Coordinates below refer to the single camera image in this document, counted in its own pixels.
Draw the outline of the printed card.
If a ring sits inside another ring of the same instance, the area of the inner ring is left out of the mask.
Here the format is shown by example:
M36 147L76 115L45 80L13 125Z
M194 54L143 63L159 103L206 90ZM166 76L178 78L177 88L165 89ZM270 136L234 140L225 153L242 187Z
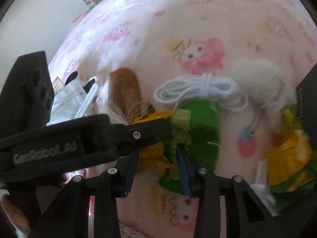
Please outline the printed card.
M63 88L64 88L64 83L60 80L59 77L56 77L55 80L52 82L53 90L54 90L54 95L56 96Z

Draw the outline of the brown wooden comb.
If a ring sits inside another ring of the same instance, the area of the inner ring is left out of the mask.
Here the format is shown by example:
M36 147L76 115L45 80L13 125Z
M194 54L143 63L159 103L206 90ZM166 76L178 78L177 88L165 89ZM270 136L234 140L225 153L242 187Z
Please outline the brown wooden comb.
M136 95L140 94L139 82L135 73L128 68L119 68L110 73L109 76L109 97L119 97L132 91Z

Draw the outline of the green yellow corn toy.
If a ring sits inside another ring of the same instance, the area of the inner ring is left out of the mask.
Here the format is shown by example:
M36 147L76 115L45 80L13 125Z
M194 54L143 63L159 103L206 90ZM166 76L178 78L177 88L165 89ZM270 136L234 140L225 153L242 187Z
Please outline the green yellow corn toy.
M137 171L154 170L162 188L185 195L176 161L177 146L183 144L188 155L198 161L199 168L214 171L220 147L220 112L217 101L199 100L178 108L174 113L156 112L150 108L135 118L135 124L167 119L172 127L171 139L140 151Z
M274 136L265 159L258 162L255 182L250 185L274 217L316 187L316 151L296 108L283 108L281 119L281 131Z

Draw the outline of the pink cartoon print blanket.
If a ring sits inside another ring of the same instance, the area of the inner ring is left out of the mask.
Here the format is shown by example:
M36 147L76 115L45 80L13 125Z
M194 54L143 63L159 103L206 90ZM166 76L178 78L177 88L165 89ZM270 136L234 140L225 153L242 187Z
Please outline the pink cartoon print blanket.
M316 61L316 26L298 0L104 0L72 30L49 64L51 78L79 71L101 78L94 112L109 99L109 76L134 71L141 111L181 75L229 77L239 59L268 59L293 88ZM275 133L262 108L221 112L217 174L255 181Z

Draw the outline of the black storage box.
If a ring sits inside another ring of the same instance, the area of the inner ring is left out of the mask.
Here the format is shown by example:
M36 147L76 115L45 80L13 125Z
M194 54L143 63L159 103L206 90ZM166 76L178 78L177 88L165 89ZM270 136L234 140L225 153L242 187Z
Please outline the black storage box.
M317 147L317 65L297 86L298 116L311 148Z

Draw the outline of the white fluffy keychain plush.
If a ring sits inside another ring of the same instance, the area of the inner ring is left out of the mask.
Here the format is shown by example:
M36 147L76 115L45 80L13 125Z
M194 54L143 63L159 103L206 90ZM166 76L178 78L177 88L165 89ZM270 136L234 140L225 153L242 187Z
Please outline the white fluffy keychain plush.
M230 70L230 78L262 108L267 128L279 133L282 109L295 105L297 98L278 65L268 59L239 59Z

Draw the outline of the white feathery tuft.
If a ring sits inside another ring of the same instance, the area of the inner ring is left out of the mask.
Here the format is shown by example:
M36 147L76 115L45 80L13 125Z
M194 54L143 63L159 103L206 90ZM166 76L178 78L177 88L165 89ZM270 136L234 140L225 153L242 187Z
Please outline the white feathery tuft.
M135 118L141 115L142 98L129 91L126 95L109 97L98 113L107 114L111 124L130 125Z

